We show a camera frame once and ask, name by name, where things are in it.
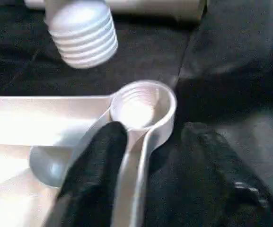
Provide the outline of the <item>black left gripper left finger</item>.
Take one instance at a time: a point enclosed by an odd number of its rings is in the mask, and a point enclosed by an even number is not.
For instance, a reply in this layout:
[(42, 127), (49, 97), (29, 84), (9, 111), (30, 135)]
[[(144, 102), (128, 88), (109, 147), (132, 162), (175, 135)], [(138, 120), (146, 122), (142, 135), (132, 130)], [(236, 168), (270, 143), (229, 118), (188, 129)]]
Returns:
[(110, 122), (97, 132), (68, 170), (45, 226), (110, 226), (127, 141), (127, 130), (120, 122)]

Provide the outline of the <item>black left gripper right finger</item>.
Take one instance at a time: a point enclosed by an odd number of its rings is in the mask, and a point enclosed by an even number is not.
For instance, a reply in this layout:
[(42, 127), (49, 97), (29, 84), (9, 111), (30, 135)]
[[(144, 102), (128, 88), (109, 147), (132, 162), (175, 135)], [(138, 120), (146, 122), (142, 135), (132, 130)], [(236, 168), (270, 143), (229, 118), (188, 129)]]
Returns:
[(185, 124), (185, 135), (199, 146), (213, 176), (216, 214), (212, 227), (273, 227), (273, 194), (226, 139), (204, 123)]

